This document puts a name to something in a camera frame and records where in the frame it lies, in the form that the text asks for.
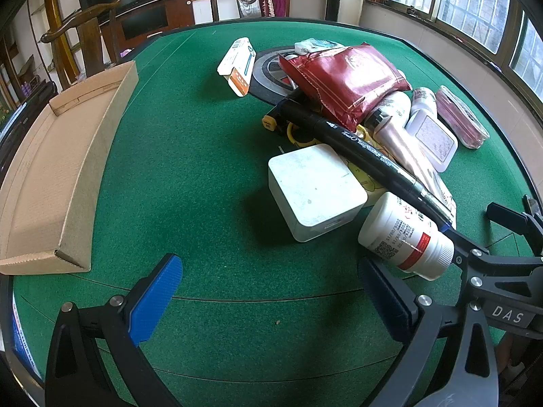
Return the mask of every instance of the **white box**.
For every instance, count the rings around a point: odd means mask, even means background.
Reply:
[[[299,242],[350,222],[368,199],[366,190],[326,144],[270,159],[268,181],[271,194]]]
[[[437,172],[444,172],[458,149],[458,140],[447,127],[427,109],[409,119],[406,131],[419,141],[420,150]]]
[[[255,56],[249,38],[239,38],[230,46],[217,68],[218,74],[226,78],[228,85],[240,97],[249,92]]]

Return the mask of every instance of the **qr code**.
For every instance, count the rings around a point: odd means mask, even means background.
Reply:
[[[397,254],[398,250],[393,248],[388,243],[382,241],[379,246],[376,247],[375,253],[383,260],[390,260]]]

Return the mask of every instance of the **green felt table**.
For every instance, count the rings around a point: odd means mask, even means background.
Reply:
[[[530,194],[509,147],[446,73],[409,46],[298,21],[181,31],[135,57],[139,83],[102,178],[92,270],[14,279],[42,376],[61,304],[96,306],[126,293],[166,252],[182,258],[183,281],[142,350],[184,406],[357,406],[400,350],[356,277],[356,237],[369,209],[305,244],[291,236],[268,189],[267,162],[279,146],[294,148],[263,128],[270,105],[235,96],[216,71],[243,36],[257,51],[309,37],[368,42],[412,86],[447,85],[491,135],[479,150],[460,147],[443,173],[457,202],[458,229],[493,253],[531,255],[523,239],[484,216],[492,201],[521,211],[522,195]],[[402,277],[440,303],[458,296],[454,266],[435,282]],[[492,333],[499,339],[499,331]],[[99,345],[129,399],[107,345]]]

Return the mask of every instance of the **black marker pen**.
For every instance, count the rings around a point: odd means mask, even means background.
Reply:
[[[279,102],[276,110],[283,118],[330,145],[391,193],[429,217],[437,224],[439,231],[451,228],[453,217],[447,207],[411,174],[366,141],[290,99]]]

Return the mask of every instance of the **cardboard tray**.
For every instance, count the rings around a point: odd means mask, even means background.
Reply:
[[[91,269],[92,229],[113,137],[137,84],[134,61],[49,101],[0,188],[0,272]]]

